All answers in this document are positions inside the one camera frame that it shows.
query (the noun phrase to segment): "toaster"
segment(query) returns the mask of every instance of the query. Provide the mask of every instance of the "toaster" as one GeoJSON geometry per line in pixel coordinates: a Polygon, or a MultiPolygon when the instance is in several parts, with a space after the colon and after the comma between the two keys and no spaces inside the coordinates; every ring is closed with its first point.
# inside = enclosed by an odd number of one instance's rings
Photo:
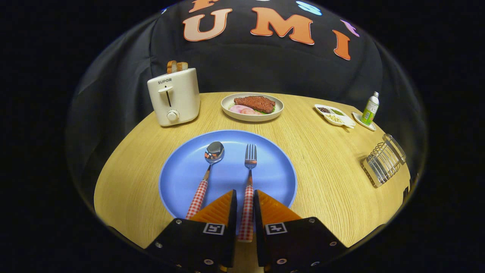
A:
{"type": "Polygon", "coordinates": [[[189,122],[199,115],[200,96],[195,68],[153,78],[147,85],[161,126],[189,122]]]}

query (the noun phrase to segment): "orange letter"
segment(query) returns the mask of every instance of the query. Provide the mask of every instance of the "orange letter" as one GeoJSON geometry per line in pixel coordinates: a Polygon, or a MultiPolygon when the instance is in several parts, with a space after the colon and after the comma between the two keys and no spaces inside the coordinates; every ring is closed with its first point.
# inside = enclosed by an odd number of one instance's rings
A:
{"type": "Polygon", "coordinates": [[[205,15],[200,14],[194,17],[186,19],[182,23],[185,24],[183,30],[183,36],[187,41],[198,42],[202,40],[209,40],[221,34],[226,28],[227,14],[230,13],[232,9],[222,9],[211,12],[214,15],[214,27],[206,32],[199,31],[200,20],[204,18],[205,15]]]}
{"type": "Polygon", "coordinates": [[[251,34],[261,36],[271,36],[273,32],[269,28],[272,25],[278,36],[284,37],[291,29],[290,39],[307,45],[315,44],[311,39],[310,24],[312,20],[301,15],[292,15],[287,20],[283,19],[274,9],[252,8],[258,14],[256,28],[251,30],[251,34]]]}
{"type": "Polygon", "coordinates": [[[337,48],[334,49],[335,54],[338,57],[344,58],[347,61],[350,61],[350,55],[349,55],[349,37],[345,36],[344,34],[332,30],[333,33],[337,36],[337,48]]]}
{"type": "Polygon", "coordinates": [[[207,8],[207,7],[210,7],[212,5],[214,5],[214,3],[209,3],[209,2],[216,2],[216,1],[219,1],[219,0],[195,0],[194,2],[194,8],[191,9],[189,11],[190,12],[194,12],[196,10],[200,10],[200,9],[203,9],[203,8],[207,8]]]}

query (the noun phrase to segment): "round table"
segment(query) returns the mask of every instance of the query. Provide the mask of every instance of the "round table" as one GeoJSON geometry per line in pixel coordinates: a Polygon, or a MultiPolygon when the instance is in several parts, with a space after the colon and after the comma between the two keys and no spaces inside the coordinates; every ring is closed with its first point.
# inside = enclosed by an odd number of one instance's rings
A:
{"type": "MultiPolygon", "coordinates": [[[[333,106],[350,117],[352,112],[362,114],[355,107],[271,93],[268,95],[285,104],[282,114],[253,123],[223,112],[220,101],[230,94],[234,92],[201,93],[199,115],[189,123],[161,127],[152,112],[123,139],[106,162],[95,189],[95,211],[106,225],[146,248],[173,219],[159,195],[161,166],[187,140],[218,130],[249,131],[278,145],[297,174],[291,209],[302,218],[320,219],[347,247],[387,223],[403,203],[403,191],[410,186],[407,164],[378,188],[361,167],[385,132],[377,124],[376,131],[359,124],[354,129],[332,125],[313,106],[333,106]]],[[[234,268],[229,272],[261,272],[256,240],[236,243],[234,268]]]]}

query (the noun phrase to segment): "fork tines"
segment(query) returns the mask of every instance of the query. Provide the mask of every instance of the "fork tines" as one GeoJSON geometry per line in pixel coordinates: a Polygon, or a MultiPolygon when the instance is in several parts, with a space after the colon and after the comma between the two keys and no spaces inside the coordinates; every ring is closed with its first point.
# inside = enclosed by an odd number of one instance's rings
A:
{"type": "Polygon", "coordinates": [[[256,161],[257,152],[256,152],[256,145],[255,144],[247,144],[246,145],[246,156],[245,160],[247,161],[256,161]]]}

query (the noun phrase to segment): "plate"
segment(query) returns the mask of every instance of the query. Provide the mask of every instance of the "plate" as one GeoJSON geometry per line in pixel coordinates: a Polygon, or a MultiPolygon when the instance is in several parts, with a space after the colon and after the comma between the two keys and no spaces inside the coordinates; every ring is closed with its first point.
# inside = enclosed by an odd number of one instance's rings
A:
{"type": "Polygon", "coordinates": [[[315,109],[322,115],[325,117],[325,119],[333,124],[333,125],[337,125],[337,126],[342,126],[342,125],[350,125],[350,126],[356,126],[356,123],[355,121],[353,121],[345,112],[343,112],[342,110],[338,109],[338,108],[335,108],[335,107],[331,107],[331,106],[327,106],[327,105],[322,105],[322,104],[315,104],[315,109]],[[323,108],[326,108],[330,111],[330,113],[325,113],[325,112],[322,112],[318,109],[318,107],[323,107],[323,108]],[[338,114],[335,114],[334,112],[332,112],[332,110],[336,110],[336,111],[339,111],[343,114],[343,116],[341,115],[338,115],[338,114]],[[334,116],[334,117],[338,117],[339,119],[341,119],[343,122],[336,122],[336,121],[333,121],[329,118],[329,116],[334,116]]]}
{"type": "Polygon", "coordinates": [[[362,125],[362,126],[366,127],[367,129],[369,129],[369,130],[371,130],[371,131],[375,131],[375,130],[376,130],[376,127],[375,127],[375,125],[374,125],[374,122],[373,122],[373,123],[371,123],[370,125],[365,125],[363,122],[361,122],[361,121],[360,121],[360,118],[362,117],[362,115],[361,115],[361,114],[356,113],[356,112],[352,112],[352,116],[354,116],[354,119],[355,119],[355,120],[357,120],[357,122],[358,122],[360,125],[362,125]]]}
{"type": "Polygon", "coordinates": [[[253,121],[253,122],[276,119],[279,115],[281,115],[281,111],[283,111],[283,108],[285,107],[283,102],[280,101],[279,99],[273,96],[259,94],[259,93],[237,93],[237,94],[229,95],[222,99],[221,106],[224,113],[226,113],[228,116],[239,120],[253,121]],[[276,103],[275,111],[270,114],[263,114],[263,115],[247,115],[247,114],[240,114],[240,113],[229,111],[229,107],[232,104],[234,104],[235,98],[243,98],[247,96],[263,96],[265,98],[268,98],[274,101],[276,103]]]}
{"type": "Polygon", "coordinates": [[[247,143],[256,144],[258,164],[253,169],[253,187],[260,189],[287,207],[296,195],[296,172],[286,154],[270,140],[246,131],[209,132],[182,144],[166,160],[159,177],[163,205],[174,218],[185,218],[192,198],[209,164],[204,151],[213,141],[224,145],[224,158],[215,163],[209,176],[202,208],[235,189],[238,199],[236,230],[239,230],[244,190],[249,170],[244,166],[247,143]]]}

